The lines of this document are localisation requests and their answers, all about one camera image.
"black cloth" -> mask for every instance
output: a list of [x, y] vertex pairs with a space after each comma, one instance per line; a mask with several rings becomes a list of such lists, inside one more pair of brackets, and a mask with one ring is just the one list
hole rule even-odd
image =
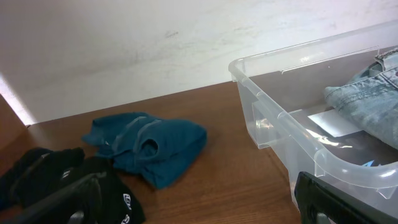
[[17, 202], [12, 200], [9, 192], [16, 181], [43, 155], [51, 153], [49, 149], [34, 148], [27, 151], [13, 167], [0, 177], [0, 210], [13, 206]]
[[80, 178], [97, 173], [101, 189], [102, 209], [98, 224], [136, 224], [145, 221], [141, 205], [130, 189], [122, 183], [107, 159], [91, 157], [71, 170], [65, 171], [59, 188], [66, 187]]
[[50, 152], [35, 161], [10, 189], [11, 198], [24, 208], [33, 205], [58, 190], [64, 171], [84, 161], [82, 149]]

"transparent storage box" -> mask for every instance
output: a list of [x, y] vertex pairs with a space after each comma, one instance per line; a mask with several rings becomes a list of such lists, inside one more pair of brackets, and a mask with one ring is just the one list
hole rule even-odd
[[307, 171], [398, 218], [398, 149], [364, 131], [331, 138], [308, 118], [331, 109], [327, 86], [344, 85], [397, 45], [392, 21], [230, 63], [248, 132], [286, 166], [294, 204], [297, 176]]

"jeans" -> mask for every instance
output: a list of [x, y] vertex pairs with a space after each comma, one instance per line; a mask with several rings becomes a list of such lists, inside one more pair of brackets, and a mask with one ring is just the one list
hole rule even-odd
[[357, 127], [398, 149], [398, 48], [341, 87], [326, 87], [325, 100]]

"dark garment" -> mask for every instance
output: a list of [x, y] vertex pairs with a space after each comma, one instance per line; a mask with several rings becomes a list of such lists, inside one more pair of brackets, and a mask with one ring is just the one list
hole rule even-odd
[[23, 173], [28, 170], [42, 155], [52, 152], [48, 149], [35, 148], [27, 151], [14, 166], [0, 177], [0, 210], [9, 208], [17, 202], [11, 200], [9, 195], [12, 185], [19, 179]]
[[99, 147], [96, 156], [113, 158], [115, 168], [141, 174], [162, 189], [188, 169], [207, 136], [203, 127], [191, 121], [125, 113], [95, 119], [82, 139]]
[[144, 212], [129, 188], [114, 172], [107, 159], [91, 157], [83, 164], [64, 172], [59, 188], [66, 187], [80, 178], [99, 173], [98, 183], [101, 189], [102, 209], [97, 222], [136, 224], [145, 221]]
[[11, 198], [28, 207], [58, 190], [58, 181], [65, 169], [83, 163], [85, 153], [82, 149], [66, 149], [50, 152], [36, 160], [34, 165], [12, 184]]

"wall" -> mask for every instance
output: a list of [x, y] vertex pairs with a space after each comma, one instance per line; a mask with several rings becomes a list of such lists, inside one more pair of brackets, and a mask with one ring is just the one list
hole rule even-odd
[[393, 19], [396, 0], [3, 0], [0, 93], [25, 124], [47, 121], [227, 82], [236, 58]]

